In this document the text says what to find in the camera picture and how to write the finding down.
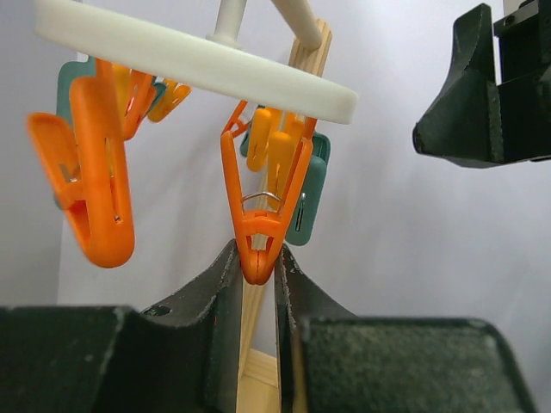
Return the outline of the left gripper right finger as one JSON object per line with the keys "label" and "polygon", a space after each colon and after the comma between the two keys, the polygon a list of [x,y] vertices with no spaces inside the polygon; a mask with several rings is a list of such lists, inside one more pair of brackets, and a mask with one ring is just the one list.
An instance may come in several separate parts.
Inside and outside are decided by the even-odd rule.
{"label": "left gripper right finger", "polygon": [[500,332],[478,318],[365,317],[283,248],[275,265],[284,412],[533,412]]}

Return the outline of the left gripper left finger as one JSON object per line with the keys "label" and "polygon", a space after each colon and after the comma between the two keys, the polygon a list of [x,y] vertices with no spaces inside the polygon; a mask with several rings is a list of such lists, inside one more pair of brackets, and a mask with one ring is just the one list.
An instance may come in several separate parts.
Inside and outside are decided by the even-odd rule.
{"label": "left gripper left finger", "polygon": [[234,412],[242,275],[229,242],[184,287],[136,311],[1,310],[4,412]]}

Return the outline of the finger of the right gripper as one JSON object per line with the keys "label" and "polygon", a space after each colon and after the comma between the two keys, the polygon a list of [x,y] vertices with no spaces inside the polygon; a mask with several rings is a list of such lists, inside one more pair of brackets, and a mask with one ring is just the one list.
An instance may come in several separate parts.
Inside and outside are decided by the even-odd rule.
{"label": "finger of the right gripper", "polygon": [[482,3],[455,20],[447,78],[412,141],[465,168],[550,158],[549,3],[497,22]]}

